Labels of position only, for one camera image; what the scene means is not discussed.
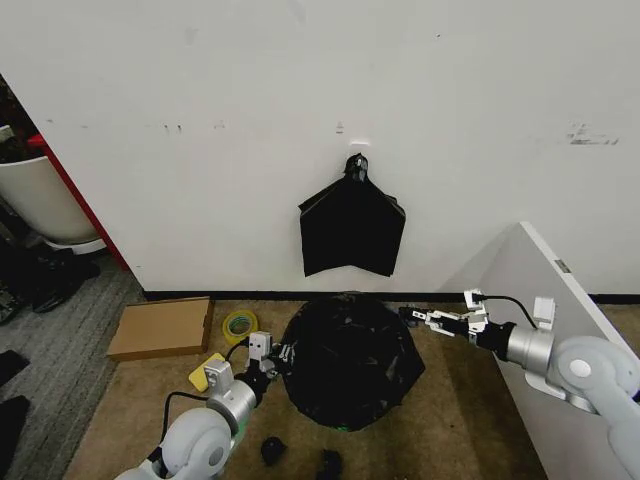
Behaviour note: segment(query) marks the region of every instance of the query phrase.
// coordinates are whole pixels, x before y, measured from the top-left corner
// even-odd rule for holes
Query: roll of tape
[[[222,322],[222,334],[229,345],[235,345],[258,331],[258,318],[251,310],[237,310]]]

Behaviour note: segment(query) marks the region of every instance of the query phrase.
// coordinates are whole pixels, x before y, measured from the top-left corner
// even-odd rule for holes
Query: gray carpet
[[[25,308],[0,326],[0,352],[12,349],[31,361],[0,388],[0,401],[24,395],[27,423],[6,480],[59,479],[113,373],[105,357],[124,306],[142,298],[130,272],[101,257],[99,277],[52,312]]]

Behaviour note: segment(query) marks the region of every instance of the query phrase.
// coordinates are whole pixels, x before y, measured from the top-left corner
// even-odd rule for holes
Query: black garbage bag hanging on wall
[[[343,294],[306,303],[282,337],[289,398],[315,422],[359,430],[399,405],[424,371],[407,327],[383,303]]]
[[[306,276],[344,265],[393,274],[405,213],[371,183],[367,168],[362,155],[350,157],[344,178],[300,205]]]

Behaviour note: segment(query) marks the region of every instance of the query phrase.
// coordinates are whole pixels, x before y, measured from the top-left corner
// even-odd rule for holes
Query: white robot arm
[[[218,478],[242,440],[252,410],[277,375],[269,358],[271,349],[271,334],[252,333],[248,368],[235,378],[229,362],[207,363],[207,408],[194,408],[180,415],[151,455],[116,480],[161,480],[166,473],[173,480]]]
[[[498,359],[520,365],[532,388],[601,415],[613,452],[640,480],[640,406],[633,400],[640,389],[638,359],[602,338],[573,337],[556,344],[553,333],[536,328],[528,314],[532,328],[492,323],[485,298],[479,290],[465,292],[469,313],[464,315],[404,307],[400,315],[438,333],[462,335]]]

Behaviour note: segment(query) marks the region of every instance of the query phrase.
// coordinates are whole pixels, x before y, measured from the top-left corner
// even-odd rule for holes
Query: flat cardboard box
[[[204,353],[212,316],[208,297],[129,305],[107,355],[126,361]]]

